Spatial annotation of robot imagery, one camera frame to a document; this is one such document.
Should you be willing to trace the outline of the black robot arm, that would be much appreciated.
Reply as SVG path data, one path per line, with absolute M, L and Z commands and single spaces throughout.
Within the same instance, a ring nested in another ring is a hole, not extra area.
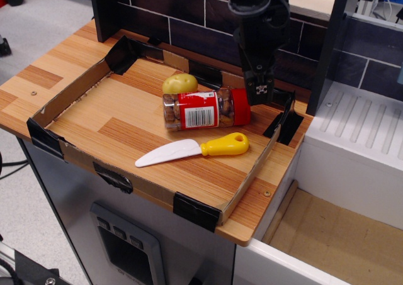
M 239 49 L 247 99 L 251 106 L 273 100 L 275 52 L 290 40 L 289 0 L 229 0 L 238 27 Z

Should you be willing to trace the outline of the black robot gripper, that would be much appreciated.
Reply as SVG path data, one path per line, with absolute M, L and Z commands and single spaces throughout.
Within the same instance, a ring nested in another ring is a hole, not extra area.
M 250 106 L 273 100 L 275 52 L 290 39 L 290 8 L 274 4 L 260 14 L 240 16 L 234 32 Z

